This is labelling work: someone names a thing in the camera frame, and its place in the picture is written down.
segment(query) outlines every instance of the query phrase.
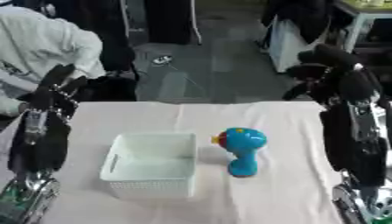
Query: floor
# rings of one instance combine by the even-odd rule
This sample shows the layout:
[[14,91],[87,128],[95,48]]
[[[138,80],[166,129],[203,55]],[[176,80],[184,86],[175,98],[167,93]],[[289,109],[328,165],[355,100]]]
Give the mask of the floor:
[[[170,103],[241,103],[280,101],[292,80],[276,74],[267,54],[254,40],[263,35],[254,0],[200,0],[203,45],[142,44],[136,66],[143,74],[139,101]],[[153,66],[171,55],[169,66]]]

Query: person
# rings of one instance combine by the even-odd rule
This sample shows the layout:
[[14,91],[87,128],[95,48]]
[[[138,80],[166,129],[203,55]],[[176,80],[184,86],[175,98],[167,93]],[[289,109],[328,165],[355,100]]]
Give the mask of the person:
[[98,36],[63,19],[50,19],[27,8],[0,7],[0,39],[2,116],[20,115],[27,104],[18,97],[34,92],[58,64],[75,65],[68,81],[105,75]]

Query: table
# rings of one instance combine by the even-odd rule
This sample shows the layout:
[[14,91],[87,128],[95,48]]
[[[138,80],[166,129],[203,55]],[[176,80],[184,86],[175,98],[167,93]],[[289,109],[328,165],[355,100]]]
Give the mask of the table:
[[363,23],[367,19],[392,18],[392,3],[385,3],[382,7],[370,7],[356,0],[337,0],[335,5],[354,17],[353,29],[350,31],[344,45],[348,53],[353,51]]
[[[82,103],[72,120],[69,153],[55,174],[60,196],[46,224],[340,224],[330,202],[340,175],[330,168],[314,102],[258,102],[237,105],[158,102]],[[0,186],[11,178],[6,149],[16,127],[0,134]],[[228,127],[262,130],[259,173],[233,178],[229,155],[210,138]],[[113,139],[123,132],[192,131],[199,162],[194,198],[188,201],[122,201],[112,196],[99,171]]]

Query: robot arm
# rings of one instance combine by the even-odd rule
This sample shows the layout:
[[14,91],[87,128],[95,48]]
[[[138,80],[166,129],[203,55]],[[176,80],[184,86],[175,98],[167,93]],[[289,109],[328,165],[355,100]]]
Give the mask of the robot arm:
[[74,99],[86,78],[63,81],[74,66],[56,66],[41,81],[10,147],[9,170],[15,178],[0,194],[0,223],[39,223],[56,197],[60,183],[52,178],[67,156],[69,119],[78,102]]
[[283,97],[309,95],[325,107],[325,154],[342,183],[333,202],[345,223],[384,223],[392,216],[392,188],[386,180],[391,107],[378,80],[355,56],[327,45],[299,54],[301,66],[288,72],[302,81]]

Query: toy drill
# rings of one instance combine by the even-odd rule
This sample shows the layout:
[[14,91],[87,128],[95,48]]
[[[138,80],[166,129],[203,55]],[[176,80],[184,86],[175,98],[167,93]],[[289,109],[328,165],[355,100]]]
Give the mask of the toy drill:
[[246,178],[257,173],[256,151],[266,144],[267,138],[255,129],[232,128],[213,137],[212,142],[237,157],[228,165],[228,172],[237,178]]

